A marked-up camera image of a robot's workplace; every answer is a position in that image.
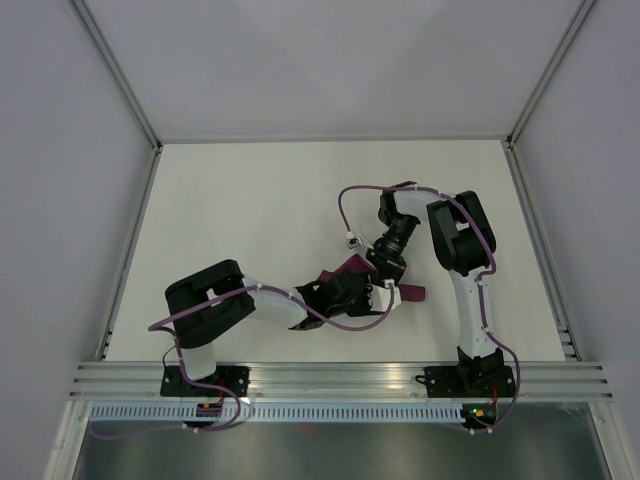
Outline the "purple cloth napkin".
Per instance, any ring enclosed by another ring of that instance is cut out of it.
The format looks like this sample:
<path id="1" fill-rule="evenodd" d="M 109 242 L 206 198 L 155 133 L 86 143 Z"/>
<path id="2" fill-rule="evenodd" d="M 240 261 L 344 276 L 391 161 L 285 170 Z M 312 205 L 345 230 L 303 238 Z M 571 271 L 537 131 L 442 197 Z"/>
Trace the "purple cloth napkin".
<path id="1" fill-rule="evenodd" d="M 347 271 L 355 273 L 373 273 L 375 271 L 375 268 L 368 260 L 366 260 L 361 255 L 353 254 L 335 270 L 322 270 L 317 280 L 328 282 L 336 275 Z M 399 284 L 398 288 L 402 301 L 419 303 L 424 302 L 427 299 L 427 290 L 424 286 Z"/>

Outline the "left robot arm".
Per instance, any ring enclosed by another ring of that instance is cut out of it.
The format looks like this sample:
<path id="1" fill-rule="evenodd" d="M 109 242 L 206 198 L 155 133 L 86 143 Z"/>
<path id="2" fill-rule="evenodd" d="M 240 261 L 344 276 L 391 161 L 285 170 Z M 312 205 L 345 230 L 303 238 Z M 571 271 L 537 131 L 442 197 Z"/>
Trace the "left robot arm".
<path id="1" fill-rule="evenodd" d="M 246 319 L 272 322 L 292 331 L 317 329 L 341 315 L 381 315 L 395 295 L 375 271 L 349 269 L 281 293 L 246 276 L 234 260 L 224 260 L 185 277 L 165 290 L 183 383 L 206 396 L 218 384 L 213 343 Z"/>

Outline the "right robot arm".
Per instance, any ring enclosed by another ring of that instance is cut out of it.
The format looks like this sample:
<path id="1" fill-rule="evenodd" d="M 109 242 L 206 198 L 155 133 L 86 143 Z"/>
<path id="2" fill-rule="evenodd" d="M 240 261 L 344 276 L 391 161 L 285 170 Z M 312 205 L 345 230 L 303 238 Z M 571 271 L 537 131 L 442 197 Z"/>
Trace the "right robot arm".
<path id="1" fill-rule="evenodd" d="M 458 363 L 439 387 L 444 396 L 513 397 L 517 372 L 504 363 L 505 347 L 492 333 L 487 277 L 496 272 L 496 239 L 477 194 L 454 197 L 404 182 L 380 195 L 379 220 L 387 230 L 366 259 L 382 278 L 399 282 L 407 269 L 403 252 L 416 227 L 430 229 L 435 256 L 450 275 L 460 325 Z"/>

